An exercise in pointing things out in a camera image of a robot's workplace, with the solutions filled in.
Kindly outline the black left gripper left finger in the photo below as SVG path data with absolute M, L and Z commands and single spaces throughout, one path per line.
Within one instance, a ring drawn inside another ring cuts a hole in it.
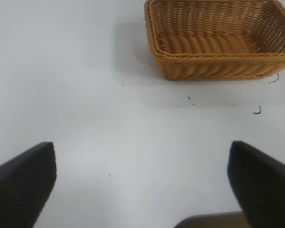
M 52 142 L 0 165 L 0 228 L 34 227 L 57 179 Z

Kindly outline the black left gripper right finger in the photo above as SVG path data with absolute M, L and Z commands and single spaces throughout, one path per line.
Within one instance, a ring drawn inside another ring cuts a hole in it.
M 229 183 L 253 228 L 285 228 L 285 164 L 242 141 L 230 147 Z

